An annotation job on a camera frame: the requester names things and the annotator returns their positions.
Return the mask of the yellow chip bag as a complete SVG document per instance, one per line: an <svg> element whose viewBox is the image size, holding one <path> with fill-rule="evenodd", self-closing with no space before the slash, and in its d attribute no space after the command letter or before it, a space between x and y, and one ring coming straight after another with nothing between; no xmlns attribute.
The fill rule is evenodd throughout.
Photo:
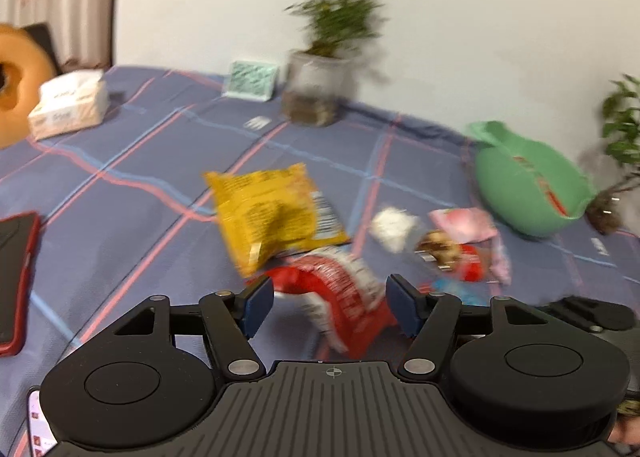
<svg viewBox="0 0 640 457"><path fill-rule="evenodd" d="M222 238L244 278L272 258L349 242L306 165L243 175L206 172Z"/></svg>

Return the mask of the blue plaid tablecloth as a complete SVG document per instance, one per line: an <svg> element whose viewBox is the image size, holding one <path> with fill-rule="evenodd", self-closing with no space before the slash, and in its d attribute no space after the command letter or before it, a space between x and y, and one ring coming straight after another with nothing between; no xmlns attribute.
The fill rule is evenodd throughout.
<svg viewBox="0 0 640 457"><path fill-rule="evenodd" d="M520 234L484 203L476 140L352 107L325 128L286 120L278 102L224 97L196 74L105 73L114 104L95 128L1 154L1 220L41 218L26 338L1 359L1 451L31 456L27 394L58 443L46 456L609 456L630 378L626 355L539 307L577 295L637 315L639 246L598 255L584 218L548 238ZM329 346L295 297L274 292L250 339L262 379L221 381L198 302L240 293L310 252L250 277L232 262L206 172L243 175L303 163L349 237L340 248L385 285L462 302L437 381L397 368L412 339L385 328L361 359ZM386 206L419 219L406 250L370 234ZM458 281L414 251L434 210L488 212L510 285Z"/></svg>

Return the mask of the white wrapped rice cake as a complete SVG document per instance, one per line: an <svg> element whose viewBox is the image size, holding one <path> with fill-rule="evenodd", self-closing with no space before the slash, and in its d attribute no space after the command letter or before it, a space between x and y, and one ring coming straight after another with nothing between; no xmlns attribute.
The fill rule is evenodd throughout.
<svg viewBox="0 0 640 457"><path fill-rule="evenodd" d="M407 240L418 224L415 215L386 206L372 218L369 232L386 251L400 253L406 250Z"/></svg>

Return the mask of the pink snack packet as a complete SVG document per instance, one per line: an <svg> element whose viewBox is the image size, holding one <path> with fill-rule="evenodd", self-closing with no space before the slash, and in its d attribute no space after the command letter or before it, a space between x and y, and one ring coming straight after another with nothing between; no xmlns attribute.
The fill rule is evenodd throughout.
<svg viewBox="0 0 640 457"><path fill-rule="evenodd" d="M434 210L428 217L436 229L443 231L460 247L488 241L488 271L500 284L511 284L511 262L498 228L488 212L480 208L452 208Z"/></svg>

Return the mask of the red white snack bag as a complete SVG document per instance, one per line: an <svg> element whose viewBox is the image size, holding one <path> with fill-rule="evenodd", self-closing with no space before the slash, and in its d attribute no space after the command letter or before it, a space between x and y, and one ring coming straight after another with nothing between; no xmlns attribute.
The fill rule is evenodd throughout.
<svg viewBox="0 0 640 457"><path fill-rule="evenodd" d="M334 247L312 250L266 272L273 290L295 297L329 346L361 359L382 331L396 324L385 285L362 259Z"/></svg>

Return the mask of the small red snack packet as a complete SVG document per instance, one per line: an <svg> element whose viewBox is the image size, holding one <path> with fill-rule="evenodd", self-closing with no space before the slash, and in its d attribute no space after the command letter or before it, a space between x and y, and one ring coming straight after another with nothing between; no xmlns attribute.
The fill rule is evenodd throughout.
<svg viewBox="0 0 640 457"><path fill-rule="evenodd" d="M486 281L490 273L491 252L489 249L473 245L461 245L460 255L454 266L454 276L458 281L478 283Z"/></svg>

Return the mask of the orange round cushion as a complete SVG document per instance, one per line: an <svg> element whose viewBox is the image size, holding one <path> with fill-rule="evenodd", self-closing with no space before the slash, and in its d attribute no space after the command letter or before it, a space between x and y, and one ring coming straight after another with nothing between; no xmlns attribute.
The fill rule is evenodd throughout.
<svg viewBox="0 0 640 457"><path fill-rule="evenodd" d="M23 29L1 25L1 147L29 136L29 113L39 104L40 87L56 76L47 52Z"/></svg>

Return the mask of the leafy plant in glass vase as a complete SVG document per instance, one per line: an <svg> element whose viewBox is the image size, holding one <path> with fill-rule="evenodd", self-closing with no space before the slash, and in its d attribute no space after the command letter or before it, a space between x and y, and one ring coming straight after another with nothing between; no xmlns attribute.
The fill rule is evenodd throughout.
<svg viewBox="0 0 640 457"><path fill-rule="evenodd" d="M620 198L639 187L639 79L623 73L601 105L603 154L614 161L620 177L589 203L586 217L601 235L623 225Z"/></svg>

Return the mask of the green plastic bowl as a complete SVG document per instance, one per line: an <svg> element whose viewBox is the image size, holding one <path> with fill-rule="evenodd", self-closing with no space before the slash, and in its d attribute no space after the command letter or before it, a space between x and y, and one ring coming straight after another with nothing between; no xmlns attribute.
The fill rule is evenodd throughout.
<svg viewBox="0 0 640 457"><path fill-rule="evenodd" d="M468 131L480 195L514 231L548 238L582 218L596 190L559 151L500 121L474 122Z"/></svg>

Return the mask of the white digital clock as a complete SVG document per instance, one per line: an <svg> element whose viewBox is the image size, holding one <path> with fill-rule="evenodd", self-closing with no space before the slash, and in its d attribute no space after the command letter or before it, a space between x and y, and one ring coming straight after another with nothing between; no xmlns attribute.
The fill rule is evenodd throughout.
<svg viewBox="0 0 640 457"><path fill-rule="evenodd" d="M235 60L224 81L224 97L268 102L272 99L279 67L268 62Z"/></svg>

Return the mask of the thin plant in clear cup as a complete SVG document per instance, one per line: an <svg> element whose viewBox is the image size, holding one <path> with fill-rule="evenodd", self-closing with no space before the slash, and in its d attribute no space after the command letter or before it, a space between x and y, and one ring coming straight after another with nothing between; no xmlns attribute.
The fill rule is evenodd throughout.
<svg viewBox="0 0 640 457"><path fill-rule="evenodd" d="M282 113L295 124L336 121L352 61L378 37L380 0L296 0L286 11L305 21L306 47L288 55Z"/></svg>

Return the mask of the white tissue pack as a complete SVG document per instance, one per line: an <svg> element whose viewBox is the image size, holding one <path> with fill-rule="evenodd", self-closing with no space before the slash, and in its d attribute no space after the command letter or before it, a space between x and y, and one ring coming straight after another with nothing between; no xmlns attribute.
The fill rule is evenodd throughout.
<svg viewBox="0 0 640 457"><path fill-rule="evenodd" d="M108 107L103 70L62 74L40 86L39 102L28 115L30 135L41 140L92 128L103 122Z"/></svg>

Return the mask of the brown nut cake snack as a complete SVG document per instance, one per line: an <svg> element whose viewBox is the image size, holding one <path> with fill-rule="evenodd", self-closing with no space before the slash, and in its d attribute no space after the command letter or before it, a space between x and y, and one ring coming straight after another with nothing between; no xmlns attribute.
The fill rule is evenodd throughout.
<svg viewBox="0 0 640 457"><path fill-rule="evenodd" d="M462 255L459 243L439 229L426 233L418 241L414 251L424 260L433 260L442 271L452 271Z"/></svg>

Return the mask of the red cased phone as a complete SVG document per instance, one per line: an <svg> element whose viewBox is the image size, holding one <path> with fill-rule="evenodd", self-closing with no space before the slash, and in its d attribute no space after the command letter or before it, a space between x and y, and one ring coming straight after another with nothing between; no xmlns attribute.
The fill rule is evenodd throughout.
<svg viewBox="0 0 640 457"><path fill-rule="evenodd" d="M41 218L25 212L1 220L0 321L2 357L20 353L26 338L28 292Z"/></svg>

